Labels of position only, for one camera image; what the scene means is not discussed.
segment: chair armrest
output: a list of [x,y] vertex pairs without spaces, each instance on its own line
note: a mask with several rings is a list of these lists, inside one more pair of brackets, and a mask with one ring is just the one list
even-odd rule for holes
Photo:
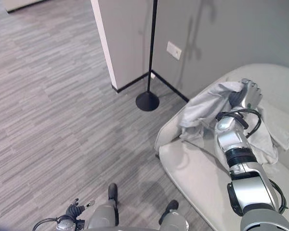
[[159,151],[159,147],[163,146],[173,139],[177,138],[181,134],[181,126],[179,126],[181,114],[185,106],[181,108],[158,132],[158,136],[155,140],[155,150]]

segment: wall outlet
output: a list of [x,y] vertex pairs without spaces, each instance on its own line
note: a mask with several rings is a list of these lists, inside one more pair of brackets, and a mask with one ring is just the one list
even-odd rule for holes
[[168,51],[168,53],[170,53],[175,59],[180,59],[182,50],[175,46],[172,42],[168,41],[166,51]]
[[154,79],[156,76],[151,72],[151,79]]

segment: lamp base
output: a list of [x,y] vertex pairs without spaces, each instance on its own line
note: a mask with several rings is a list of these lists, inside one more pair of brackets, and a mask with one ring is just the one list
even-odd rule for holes
[[146,91],[137,96],[136,105],[140,110],[150,112],[157,109],[159,105],[159,99],[152,92]]

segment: black cable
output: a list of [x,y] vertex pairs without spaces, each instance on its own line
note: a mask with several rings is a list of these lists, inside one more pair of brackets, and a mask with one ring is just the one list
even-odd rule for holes
[[72,217],[71,215],[67,215],[67,214],[61,215],[58,218],[45,218],[43,220],[40,220],[38,223],[36,223],[35,226],[33,227],[32,231],[35,231],[38,228],[38,226],[40,226],[41,224],[44,224],[46,222],[55,221],[55,222],[57,222],[57,224],[59,224],[59,222],[61,221],[61,218],[64,218],[64,217],[71,219],[74,223],[76,222],[76,219],[74,217]]
[[258,116],[258,122],[257,122],[256,126],[249,133],[247,133],[247,135],[246,135],[246,139],[248,139],[252,134],[254,134],[258,130],[258,128],[261,125],[261,114],[258,111],[256,111],[255,109],[245,108],[245,109],[239,109],[239,110],[231,111],[231,112],[222,112],[221,116],[217,115],[216,118],[217,118],[217,120],[220,120],[220,119],[222,119],[225,116],[228,116],[228,115],[231,115],[231,114],[234,114],[234,113],[238,113],[239,114],[241,112],[252,113],[252,114],[255,114],[255,115]]
[[271,182],[271,184],[272,184],[272,187],[280,194],[280,197],[281,197],[281,205],[280,205],[280,207],[279,207],[279,209],[278,209],[278,212],[279,212],[280,214],[283,214],[283,212],[285,211],[285,209],[288,208],[288,207],[287,207],[286,198],[285,198],[283,192],[281,191],[280,187],[279,187],[274,181],[272,181],[271,179],[269,179],[269,180],[270,180],[270,182]]
[[41,224],[44,224],[46,222],[53,222],[53,221],[58,223],[58,218],[46,218],[46,219],[40,220],[38,223],[35,224],[32,231],[35,231],[38,228],[38,226],[40,226]]

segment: electrical outlet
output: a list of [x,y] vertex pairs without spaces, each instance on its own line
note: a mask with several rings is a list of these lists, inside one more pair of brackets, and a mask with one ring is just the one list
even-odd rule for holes
[[166,51],[168,51],[168,53],[170,53],[175,59],[180,59],[182,50],[175,46],[172,42],[168,41]]

